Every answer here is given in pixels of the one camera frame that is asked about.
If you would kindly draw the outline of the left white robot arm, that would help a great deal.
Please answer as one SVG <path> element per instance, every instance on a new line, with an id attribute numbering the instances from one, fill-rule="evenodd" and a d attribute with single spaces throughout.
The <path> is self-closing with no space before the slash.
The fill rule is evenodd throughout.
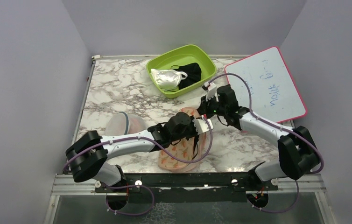
<path id="1" fill-rule="evenodd" d="M 118 136 L 101 136 L 88 131 L 66 152 L 64 169 L 69 169 L 75 182 L 100 181 L 112 191 L 124 188 L 125 177 L 119 165 L 108 164 L 112 158 L 134 153 L 161 151 L 179 163 L 198 162 L 197 151 L 188 151 L 187 142 L 195 145 L 202 135 L 206 120 L 191 112 L 178 112 L 167 122 L 142 131 Z"/>

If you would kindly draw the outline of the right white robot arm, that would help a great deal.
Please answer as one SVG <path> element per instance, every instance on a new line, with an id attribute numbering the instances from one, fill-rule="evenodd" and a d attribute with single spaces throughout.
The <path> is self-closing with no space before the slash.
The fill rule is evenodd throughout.
<path id="1" fill-rule="evenodd" d="M 278 160 L 260 163 L 249 170 L 247 183 L 250 188 L 259 190 L 266 181 L 275 178 L 298 180 L 320 163 L 307 128 L 281 126 L 254 114 L 251 109 L 239 105 L 230 85 L 217 87 L 212 83 L 202 88 L 206 95 L 201 97 L 197 109 L 200 114 L 205 114 L 209 119 L 223 117 L 226 126 L 253 133 L 278 149 Z"/>

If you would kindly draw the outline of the white satin bra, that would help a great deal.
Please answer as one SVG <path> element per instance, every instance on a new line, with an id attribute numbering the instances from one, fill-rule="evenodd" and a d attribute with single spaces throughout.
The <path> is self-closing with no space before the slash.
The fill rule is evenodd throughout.
<path id="1" fill-rule="evenodd" d="M 183 71 L 176 70 L 157 70 L 151 69 L 150 75 L 154 79 L 154 83 L 161 89 L 169 90 L 176 88 L 180 82 L 188 77 Z"/>

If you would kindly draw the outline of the black bra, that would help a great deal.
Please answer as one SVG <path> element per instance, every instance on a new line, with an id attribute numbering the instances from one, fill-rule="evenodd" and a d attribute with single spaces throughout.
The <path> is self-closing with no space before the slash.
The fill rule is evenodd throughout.
<path id="1" fill-rule="evenodd" d="M 189 87 L 201 80 L 202 70 L 198 63 L 190 63 L 183 66 L 172 65 L 171 69 L 187 74 L 187 77 L 181 80 L 178 85 L 180 90 Z"/>

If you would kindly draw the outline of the white mesh laundry bag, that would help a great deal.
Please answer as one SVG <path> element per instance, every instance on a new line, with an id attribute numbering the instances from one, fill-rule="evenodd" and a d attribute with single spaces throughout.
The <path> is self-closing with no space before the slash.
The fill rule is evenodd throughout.
<path id="1" fill-rule="evenodd" d="M 147 124 L 138 115 L 119 112 L 112 116 L 106 125 L 105 136 L 121 136 L 138 133 L 147 129 Z"/>

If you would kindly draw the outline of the pink framed whiteboard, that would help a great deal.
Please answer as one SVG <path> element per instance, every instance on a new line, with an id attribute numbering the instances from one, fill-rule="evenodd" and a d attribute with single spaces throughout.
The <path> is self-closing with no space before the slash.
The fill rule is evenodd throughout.
<path id="1" fill-rule="evenodd" d="M 307 109 L 280 49 L 270 47 L 225 66 L 240 106 L 273 122 L 300 118 Z"/>

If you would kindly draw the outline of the green plastic basin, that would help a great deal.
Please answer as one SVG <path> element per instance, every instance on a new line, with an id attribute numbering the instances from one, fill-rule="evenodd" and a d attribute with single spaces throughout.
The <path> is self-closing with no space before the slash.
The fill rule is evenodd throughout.
<path id="1" fill-rule="evenodd" d="M 178 85 L 171 91 L 166 91 L 158 84 L 157 89 L 167 98 L 176 98 L 190 92 L 206 81 L 210 80 L 217 72 L 217 68 L 211 58 L 197 45 L 188 44 L 166 52 L 150 60 L 146 69 L 150 79 L 155 82 L 151 75 L 151 70 L 175 70 L 184 72 L 188 76 L 182 80 L 182 85 Z"/>

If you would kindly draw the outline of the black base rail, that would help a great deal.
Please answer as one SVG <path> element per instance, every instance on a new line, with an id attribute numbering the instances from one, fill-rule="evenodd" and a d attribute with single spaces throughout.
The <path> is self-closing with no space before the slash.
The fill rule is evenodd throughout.
<path id="1" fill-rule="evenodd" d="M 242 202 L 247 193 L 276 191 L 270 181 L 253 183 L 247 172 L 228 173 L 126 173 L 127 189 L 112 190 L 96 184 L 95 193 L 104 193 L 112 202 L 200 203 Z"/>

